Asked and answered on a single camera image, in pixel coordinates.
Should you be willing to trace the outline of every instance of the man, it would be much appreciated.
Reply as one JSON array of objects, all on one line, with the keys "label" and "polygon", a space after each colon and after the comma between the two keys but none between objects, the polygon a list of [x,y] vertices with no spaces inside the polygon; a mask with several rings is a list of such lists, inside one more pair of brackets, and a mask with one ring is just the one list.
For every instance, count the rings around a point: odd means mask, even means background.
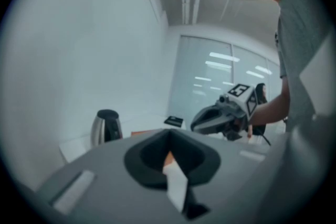
[{"label": "man", "polygon": [[258,106],[250,124],[264,125],[288,116],[287,131],[314,115],[299,75],[332,27],[322,0],[274,0],[280,6],[276,45],[280,60],[281,94]]}]

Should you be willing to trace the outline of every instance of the stainless steel kettle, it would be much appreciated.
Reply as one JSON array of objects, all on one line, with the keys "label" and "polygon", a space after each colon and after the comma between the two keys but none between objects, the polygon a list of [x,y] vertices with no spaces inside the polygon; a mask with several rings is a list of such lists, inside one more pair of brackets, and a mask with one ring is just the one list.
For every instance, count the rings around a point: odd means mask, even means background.
[{"label": "stainless steel kettle", "polygon": [[113,110],[99,110],[92,124],[91,146],[122,138],[119,115]]}]

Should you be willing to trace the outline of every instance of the woman with long black hair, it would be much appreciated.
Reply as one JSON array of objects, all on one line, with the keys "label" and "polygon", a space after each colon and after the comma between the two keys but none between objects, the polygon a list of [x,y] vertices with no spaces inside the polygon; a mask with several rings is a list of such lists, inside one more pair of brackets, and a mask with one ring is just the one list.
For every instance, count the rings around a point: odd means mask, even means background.
[{"label": "woman with long black hair", "polygon": [[[266,86],[264,83],[259,83],[256,86],[256,94],[258,99],[258,105],[267,103],[266,99]],[[248,126],[247,137],[251,138],[252,135],[261,135],[264,137],[266,125],[259,125],[259,126]]]}]

